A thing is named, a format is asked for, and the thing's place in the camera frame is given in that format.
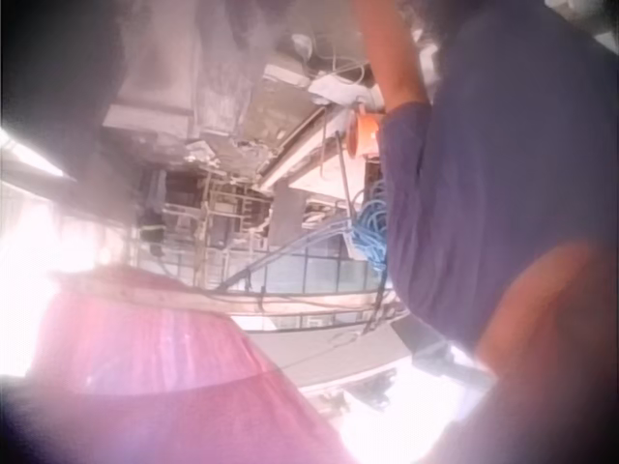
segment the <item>glass panel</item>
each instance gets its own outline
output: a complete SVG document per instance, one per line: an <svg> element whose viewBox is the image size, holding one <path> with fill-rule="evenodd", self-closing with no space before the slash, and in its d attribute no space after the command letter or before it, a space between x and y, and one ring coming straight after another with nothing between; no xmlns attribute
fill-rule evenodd
<svg viewBox="0 0 619 464"><path fill-rule="evenodd" d="M261 292L262 285L265 284L264 276L266 274L266 269L262 268L254 273L251 273L251 291L252 292Z"/></svg>
<svg viewBox="0 0 619 464"><path fill-rule="evenodd" d="M380 285L380 273L377 272L370 264L368 264L368 281L366 290L376 290Z"/></svg>
<svg viewBox="0 0 619 464"><path fill-rule="evenodd" d="M359 322L362 320L363 312L355 311L355 312L336 312L335 313L335 324L354 324L355 322Z"/></svg>
<svg viewBox="0 0 619 464"><path fill-rule="evenodd" d="M301 327L301 316L271 316L269 319L279 331Z"/></svg>
<svg viewBox="0 0 619 464"><path fill-rule="evenodd" d="M192 268L195 265L194 252L182 252L181 253L181 264L183 266Z"/></svg>
<svg viewBox="0 0 619 464"><path fill-rule="evenodd" d="M309 256L338 257L342 237L336 235L308 247Z"/></svg>
<svg viewBox="0 0 619 464"><path fill-rule="evenodd" d="M302 325L306 329L315 329L318 327L328 327L333 325L332 314L316 314L303 316Z"/></svg>
<svg viewBox="0 0 619 464"><path fill-rule="evenodd" d="M366 279L366 261L342 261L339 263L339 293L362 292Z"/></svg>
<svg viewBox="0 0 619 464"><path fill-rule="evenodd" d="M160 274L162 276L178 278L178 266L169 263L163 263L163 265L164 268L162 267L162 263L156 261L142 260L139 262L139 268L144 271L148 271L153 274Z"/></svg>
<svg viewBox="0 0 619 464"><path fill-rule="evenodd" d="M280 249L281 246L269 246L269 252L274 252L277 251L278 249ZM294 251L288 253L291 254L293 256L305 256L306 255L306 247L305 246L301 246L297 249L295 249Z"/></svg>
<svg viewBox="0 0 619 464"><path fill-rule="evenodd" d="M242 252L242 251L229 252L227 275L224 278L229 278L231 276L234 276L238 272L243 271L250 263L251 263L251 258L248 252ZM232 285L230 287L230 290L238 290L238 291L243 292L246 290L246 285L247 285L246 280L242 278L237 283ZM260 287L258 287L257 289L252 288L252 290L259 292Z"/></svg>
<svg viewBox="0 0 619 464"><path fill-rule="evenodd" d="M221 283L222 265L221 252L214 249L207 250L206 262L204 263L206 288L215 288Z"/></svg>
<svg viewBox="0 0 619 464"><path fill-rule="evenodd" d="M153 262L157 261L157 257L151 253L150 247L151 246L149 244L145 244L145 243L142 243L140 245L140 248L137 252L139 261L153 261ZM162 252L163 252L162 261L164 263L178 265L178 252L176 250L170 249L170 248L163 248Z"/></svg>
<svg viewBox="0 0 619 464"><path fill-rule="evenodd" d="M193 268L181 267L181 281L189 287L193 287Z"/></svg>
<svg viewBox="0 0 619 464"><path fill-rule="evenodd" d="M225 247L235 230L235 217L213 216L209 229L209 241L213 247Z"/></svg>
<svg viewBox="0 0 619 464"><path fill-rule="evenodd" d="M302 293L305 256L284 255L268 266L268 293Z"/></svg>
<svg viewBox="0 0 619 464"><path fill-rule="evenodd" d="M274 331L275 324L268 317L263 316L230 316L231 319L244 331Z"/></svg>
<svg viewBox="0 0 619 464"><path fill-rule="evenodd" d="M306 293L335 293L337 283L337 260L308 258Z"/></svg>

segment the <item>orange object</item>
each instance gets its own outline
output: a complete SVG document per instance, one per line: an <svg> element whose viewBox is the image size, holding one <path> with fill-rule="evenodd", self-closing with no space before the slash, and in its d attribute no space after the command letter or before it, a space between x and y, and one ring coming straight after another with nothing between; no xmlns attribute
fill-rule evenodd
<svg viewBox="0 0 619 464"><path fill-rule="evenodd" d="M346 132L346 147L351 158L378 156L378 124L382 118L382 114L366 113L364 106L352 114Z"/></svg>

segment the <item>purple shirt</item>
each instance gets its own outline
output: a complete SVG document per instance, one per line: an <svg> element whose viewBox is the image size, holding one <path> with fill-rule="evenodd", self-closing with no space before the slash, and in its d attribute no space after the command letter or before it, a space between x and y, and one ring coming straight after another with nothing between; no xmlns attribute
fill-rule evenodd
<svg viewBox="0 0 619 464"><path fill-rule="evenodd" d="M515 278L552 248L616 250L617 57L542 2L465 23L432 107L379 142L390 277L410 310L473 351Z"/></svg>

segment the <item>sleeve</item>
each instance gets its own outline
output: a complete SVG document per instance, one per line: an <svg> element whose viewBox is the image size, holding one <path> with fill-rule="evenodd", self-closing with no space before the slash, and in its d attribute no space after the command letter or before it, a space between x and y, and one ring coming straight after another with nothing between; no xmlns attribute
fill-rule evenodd
<svg viewBox="0 0 619 464"><path fill-rule="evenodd" d="M430 109L426 103L406 103L383 119L378 143L381 168L390 198L393 198L392 192L406 192L404 196L408 196L411 190L416 189Z"/></svg>
<svg viewBox="0 0 619 464"><path fill-rule="evenodd" d="M410 307L411 263L419 256L419 217L423 214L419 177L430 106L406 103L383 119L378 133L379 158L387 196L389 275L402 301Z"/></svg>

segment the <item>bright light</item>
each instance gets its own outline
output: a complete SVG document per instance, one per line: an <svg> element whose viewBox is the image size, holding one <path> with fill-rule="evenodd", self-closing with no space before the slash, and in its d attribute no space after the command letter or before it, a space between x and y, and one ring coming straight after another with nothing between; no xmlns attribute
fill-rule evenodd
<svg viewBox="0 0 619 464"><path fill-rule="evenodd" d="M28 164L29 166L41 169L42 171L46 172L47 174L51 174L52 176L63 177L65 175L62 170L54 166L47 159L43 158L37 152L29 149L25 145L17 143L14 145L12 151L24 164Z"/></svg>
<svg viewBox="0 0 619 464"><path fill-rule="evenodd" d="M104 246L99 252L99 263L106 266L112 261L112 252L107 246Z"/></svg>
<svg viewBox="0 0 619 464"><path fill-rule="evenodd" d="M465 390L407 360L387 391L390 406L378 413L348 395L350 413L342 418L339 432L362 464L409 464L424 457L458 417Z"/></svg>
<svg viewBox="0 0 619 464"><path fill-rule="evenodd" d="M39 325L58 290L50 272L93 269L100 254L99 224L63 217L59 229L51 202L22 196L19 216L0 237L0 375L23 376L30 367ZM113 245L102 252L108 262Z"/></svg>
<svg viewBox="0 0 619 464"><path fill-rule="evenodd" d="M230 316L244 331L276 331L273 321L266 316Z"/></svg>
<svg viewBox="0 0 619 464"><path fill-rule="evenodd" d="M7 150L11 150L15 156L24 164L28 164L36 169L41 169L47 174L51 174L56 177L63 177L65 175L61 169L54 166L51 162L45 159L43 156L35 152L34 150L17 143L15 140L11 139L11 136L6 133L5 130L0 128L0 147L4 147L5 145L13 142L13 145L8 147Z"/></svg>

